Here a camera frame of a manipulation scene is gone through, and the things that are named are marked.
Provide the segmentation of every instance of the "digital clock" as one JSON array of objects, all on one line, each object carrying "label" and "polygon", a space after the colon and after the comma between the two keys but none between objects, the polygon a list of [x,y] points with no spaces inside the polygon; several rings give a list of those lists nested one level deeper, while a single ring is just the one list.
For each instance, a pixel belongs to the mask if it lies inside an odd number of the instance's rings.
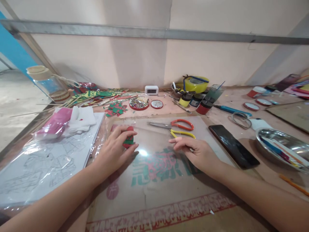
[{"label": "digital clock", "polygon": [[148,95],[158,95],[159,87],[156,85],[146,85],[145,86],[145,93]]}]

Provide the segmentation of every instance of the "drawing paper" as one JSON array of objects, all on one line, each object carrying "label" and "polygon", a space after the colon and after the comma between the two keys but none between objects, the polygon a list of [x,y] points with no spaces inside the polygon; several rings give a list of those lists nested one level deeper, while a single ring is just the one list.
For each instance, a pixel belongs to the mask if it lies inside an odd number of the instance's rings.
[{"label": "drawing paper", "polygon": [[82,170],[104,113],[94,113],[89,131],[69,138],[31,141],[0,172],[0,206],[37,201]]}]

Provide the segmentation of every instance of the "hand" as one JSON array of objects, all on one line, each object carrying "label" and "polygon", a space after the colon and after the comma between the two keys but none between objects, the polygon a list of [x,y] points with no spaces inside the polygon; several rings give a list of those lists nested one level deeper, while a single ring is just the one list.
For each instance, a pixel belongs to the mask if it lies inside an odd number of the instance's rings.
[{"label": "hand", "polygon": [[175,143],[175,151],[182,150],[195,167],[210,177],[215,177],[221,170],[219,166],[222,166],[223,162],[219,160],[207,142],[189,137],[177,137],[170,139],[169,142]]},{"label": "hand", "polygon": [[126,131],[128,126],[118,126],[106,140],[98,156],[93,162],[93,168],[103,182],[114,171],[118,170],[134,153],[138,144],[133,144],[126,151],[122,146],[128,136],[137,135],[135,131]]}]

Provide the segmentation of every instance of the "blue wall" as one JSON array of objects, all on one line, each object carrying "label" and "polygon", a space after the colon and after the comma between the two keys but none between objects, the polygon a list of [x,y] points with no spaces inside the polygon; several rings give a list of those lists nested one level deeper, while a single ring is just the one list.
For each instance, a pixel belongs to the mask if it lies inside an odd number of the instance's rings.
[{"label": "blue wall", "polygon": [[[6,17],[0,11],[0,19]],[[37,63],[24,50],[19,42],[0,24],[0,52],[8,58],[20,71],[22,71],[30,80],[26,68],[35,66]]]}]

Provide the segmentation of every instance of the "smartphone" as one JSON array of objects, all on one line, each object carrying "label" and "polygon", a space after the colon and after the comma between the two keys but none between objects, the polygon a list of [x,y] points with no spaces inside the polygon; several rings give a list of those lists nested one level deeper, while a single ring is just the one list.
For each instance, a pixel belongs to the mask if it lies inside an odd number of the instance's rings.
[{"label": "smartphone", "polygon": [[213,125],[208,128],[240,168],[250,169],[260,164],[260,162],[236,138],[234,138],[224,126]]}]

